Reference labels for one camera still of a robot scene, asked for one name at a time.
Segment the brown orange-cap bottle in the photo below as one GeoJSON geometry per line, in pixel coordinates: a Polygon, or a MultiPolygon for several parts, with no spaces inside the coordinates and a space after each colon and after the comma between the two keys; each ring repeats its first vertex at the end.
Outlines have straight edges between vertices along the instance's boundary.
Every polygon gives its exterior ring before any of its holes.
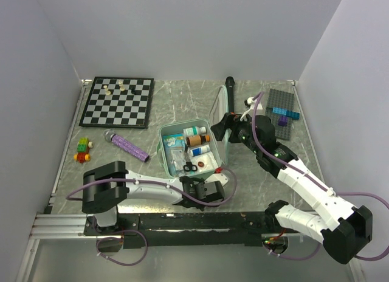
{"type": "Polygon", "coordinates": [[[199,146],[209,141],[210,141],[210,136],[208,134],[196,135],[196,136],[191,136],[186,138],[186,143],[187,146],[189,147],[199,146]]]}

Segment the white green medicine bottle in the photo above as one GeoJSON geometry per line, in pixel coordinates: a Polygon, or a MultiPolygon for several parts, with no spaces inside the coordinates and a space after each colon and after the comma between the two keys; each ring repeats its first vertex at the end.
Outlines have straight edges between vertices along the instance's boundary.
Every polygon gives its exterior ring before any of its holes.
{"type": "Polygon", "coordinates": [[[191,136],[196,136],[200,134],[205,134],[207,132],[207,128],[204,126],[192,126],[189,128],[183,129],[183,135],[185,137],[191,137],[191,136]]]}

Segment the white gauze packet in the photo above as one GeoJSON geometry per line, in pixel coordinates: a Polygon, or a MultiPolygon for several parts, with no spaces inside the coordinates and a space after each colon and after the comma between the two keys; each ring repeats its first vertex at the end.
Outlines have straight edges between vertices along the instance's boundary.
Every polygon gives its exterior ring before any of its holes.
{"type": "Polygon", "coordinates": [[[192,162],[197,166],[198,173],[205,173],[207,171],[215,171],[217,167],[219,167],[214,155],[212,152],[207,152],[201,154],[199,156],[195,156],[192,158],[192,162]],[[199,167],[198,162],[203,162],[205,164],[204,167],[199,167]]]}

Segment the white blue bandage roll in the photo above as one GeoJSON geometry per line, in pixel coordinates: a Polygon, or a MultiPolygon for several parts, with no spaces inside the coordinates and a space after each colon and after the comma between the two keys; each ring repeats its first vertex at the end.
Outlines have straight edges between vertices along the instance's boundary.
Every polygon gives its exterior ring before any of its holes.
{"type": "Polygon", "coordinates": [[[196,148],[192,148],[188,151],[190,157],[199,156],[201,154],[207,153],[210,151],[209,145],[202,145],[196,148]]]}

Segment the small black scissors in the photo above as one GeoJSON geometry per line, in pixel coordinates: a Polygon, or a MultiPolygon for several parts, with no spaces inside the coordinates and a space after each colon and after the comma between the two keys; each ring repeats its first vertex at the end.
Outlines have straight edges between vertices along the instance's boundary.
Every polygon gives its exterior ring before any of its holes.
{"type": "Polygon", "coordinates": [[[189,157],[187,145],[184,146],[184,159],[185,159],[185,165],[183,166],[183,169],[186,173],[196,172],[198,170],[197,166],[192,163],[189,157]]]}

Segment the mint green medicine case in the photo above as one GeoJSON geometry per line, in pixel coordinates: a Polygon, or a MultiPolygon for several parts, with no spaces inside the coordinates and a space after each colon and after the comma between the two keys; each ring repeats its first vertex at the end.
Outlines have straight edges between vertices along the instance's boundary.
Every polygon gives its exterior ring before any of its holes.
{"type": "Polygon", "coordinates": [[[168,177],[205,176],[228,163],[229,132],[215,139],[211,126],[229,112],[227,87],[218,89],[209,116],[164,125],[159,130],[157,155],[168,177]]]}

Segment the blue cotton swab pack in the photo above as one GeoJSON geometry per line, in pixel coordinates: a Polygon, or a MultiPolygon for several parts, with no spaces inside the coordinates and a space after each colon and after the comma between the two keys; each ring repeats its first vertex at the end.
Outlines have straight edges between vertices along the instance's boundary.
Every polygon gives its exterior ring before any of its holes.
{"type": "Polygon", "coordinates": [[[184,158],[185,141],[182,133],[163,136],[162,141],[168,159],[182,160],[184,158]]]}

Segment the clear alcohol pad packets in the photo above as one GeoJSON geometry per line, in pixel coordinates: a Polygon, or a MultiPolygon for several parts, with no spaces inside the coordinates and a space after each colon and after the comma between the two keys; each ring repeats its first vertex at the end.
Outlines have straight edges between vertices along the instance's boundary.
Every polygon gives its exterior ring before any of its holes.
{"type": "Polygon", "coordinates": [[[182,150],[171,150],[170,151],[170,171],[172,176],[180,175],[184,170],[185,157],[182,150]]]}

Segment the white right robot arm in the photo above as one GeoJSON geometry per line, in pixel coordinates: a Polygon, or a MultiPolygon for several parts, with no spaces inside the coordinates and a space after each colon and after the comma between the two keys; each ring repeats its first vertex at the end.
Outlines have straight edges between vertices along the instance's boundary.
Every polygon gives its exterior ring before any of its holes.
{"type": "Polygon", "coordinates": [[[311,173],[298,156],[278,142],[269,117],[257,115],[241,120],[226,113],[212,125],[217,141],[230,130],[230,143],[242,143],[256,155],[260,167],[293,189],[313,210],[301,211],[285,201],[270,204],[265,225],[271,232],[292,229],[324,246],[330,257],[347,264],[371,241],[373,214],[362,205],[356,207],[327,187],[311,173]]]}

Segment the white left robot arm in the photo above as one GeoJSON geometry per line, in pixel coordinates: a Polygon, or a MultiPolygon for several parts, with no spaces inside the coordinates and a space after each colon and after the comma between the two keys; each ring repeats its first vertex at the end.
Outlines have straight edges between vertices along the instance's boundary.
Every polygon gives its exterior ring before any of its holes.
{"type": "Polygon", "coordinates": [[[96,181],[97,185],[83,190],[81,210],[94,215],[99,229],[111,235],[120,227],[118,205],[126,199],[161,201],[202,210],[211,202],[224,200],[224,186],[229,179],[222,173],[213,173],[207,178],[149,177],[127,170],[124,162],[115,161],[84,173],[84,185],[96,181]]]}

